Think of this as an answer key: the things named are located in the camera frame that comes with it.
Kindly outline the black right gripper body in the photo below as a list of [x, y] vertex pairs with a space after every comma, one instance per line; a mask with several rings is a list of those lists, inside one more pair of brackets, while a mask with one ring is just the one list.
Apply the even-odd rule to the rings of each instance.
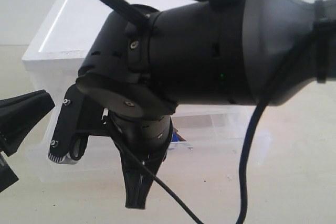
[[100, 115], [89, 117], [88, 123], [81, 127], [83, 133], [88, 136], [110, 136], [114, 142], [122, 141], [145, 166], [162, 164], [174, 134], [169, 115], [157, 119], [131, 118], [110, 111], [107, 117], [115, 133], [108, 133], [107, 123]]

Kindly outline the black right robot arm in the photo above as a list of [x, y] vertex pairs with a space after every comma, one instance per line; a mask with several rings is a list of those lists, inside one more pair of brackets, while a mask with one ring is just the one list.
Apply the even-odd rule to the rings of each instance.
[[76, 87], [108, 110], [125, 206], [144, 209], [173, 137], [179, 105], [253, 105], [239, 164], [241, 203], [257, 123], [267, 106], [335, 80], [335, 0], [192, 0], [164, 11], [125, 0], [111, 8]]

